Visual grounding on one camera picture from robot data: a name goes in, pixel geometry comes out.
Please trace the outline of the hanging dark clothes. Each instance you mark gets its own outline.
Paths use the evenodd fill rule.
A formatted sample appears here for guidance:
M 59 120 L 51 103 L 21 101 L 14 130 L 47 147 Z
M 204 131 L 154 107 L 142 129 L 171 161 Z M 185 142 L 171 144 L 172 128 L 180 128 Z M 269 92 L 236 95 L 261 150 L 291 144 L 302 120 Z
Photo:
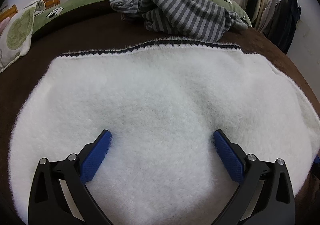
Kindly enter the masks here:
M 252 27 L 287 54 L 301 16 L 298 0 L 240 0 Z

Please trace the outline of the white pillow green heart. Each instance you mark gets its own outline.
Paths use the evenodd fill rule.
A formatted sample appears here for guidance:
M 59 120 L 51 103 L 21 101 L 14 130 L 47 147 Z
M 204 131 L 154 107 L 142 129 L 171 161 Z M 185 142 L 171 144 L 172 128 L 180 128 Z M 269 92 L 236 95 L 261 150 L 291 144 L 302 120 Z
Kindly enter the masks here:
M 29 52 L 35 13 L 45 8 L 43 0 L 32 1 L 8 22 L 1 33 L 1 72 Z

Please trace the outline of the grey striped garment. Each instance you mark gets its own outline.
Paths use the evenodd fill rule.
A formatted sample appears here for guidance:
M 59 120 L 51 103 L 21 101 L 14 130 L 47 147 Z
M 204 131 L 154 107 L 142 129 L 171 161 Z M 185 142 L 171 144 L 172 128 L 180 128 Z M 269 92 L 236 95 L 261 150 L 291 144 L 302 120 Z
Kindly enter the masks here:
M 247 30 L 238 13 L 210 0 L 110 0 L 125 17 L 139 17 L 150 31 L 217 42 L 231 28 Z

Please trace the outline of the wooden headboard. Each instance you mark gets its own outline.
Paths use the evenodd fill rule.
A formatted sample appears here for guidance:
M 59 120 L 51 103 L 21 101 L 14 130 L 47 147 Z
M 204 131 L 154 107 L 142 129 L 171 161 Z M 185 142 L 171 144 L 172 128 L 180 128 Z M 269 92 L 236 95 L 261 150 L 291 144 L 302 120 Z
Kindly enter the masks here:
M 8 10 L 6 10 L 5 12 L 0 14 L 0 22 L 2 22 L 3 20 L 5 20 L 8 17 L 12 18 L 17 13 L 18 13 L 18 9 L 17 9 L 16 5 L 14 4 L 11 8 L 9 8 Z

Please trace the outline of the pink pillow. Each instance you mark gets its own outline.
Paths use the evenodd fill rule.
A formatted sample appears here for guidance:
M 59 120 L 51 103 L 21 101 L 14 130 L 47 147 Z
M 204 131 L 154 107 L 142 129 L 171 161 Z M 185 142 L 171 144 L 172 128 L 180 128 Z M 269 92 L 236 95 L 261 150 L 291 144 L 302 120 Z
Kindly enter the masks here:
M 1 23 L 0 23 L 0 35 L 3 33 L 4 29 L 10 22 L 10 17 L 5 18 Z

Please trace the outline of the white fuzzy cardigan black trim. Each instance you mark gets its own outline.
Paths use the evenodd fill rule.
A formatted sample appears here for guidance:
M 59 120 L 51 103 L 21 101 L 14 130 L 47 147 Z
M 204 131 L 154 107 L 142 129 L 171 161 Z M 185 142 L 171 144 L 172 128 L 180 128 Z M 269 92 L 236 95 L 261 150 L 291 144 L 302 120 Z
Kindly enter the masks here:
M 11 135 L 23 221 L 39 159 L 63 160 L 104 129 L 111 147 L 87 186 L 115 224 L 210 224 L 236 189 L 213 147 L 217 129 L 261 160 L 283 159 L 295 194 L 319 151 L 315 109 L 262 55 L 189 40 L 62 55 Z

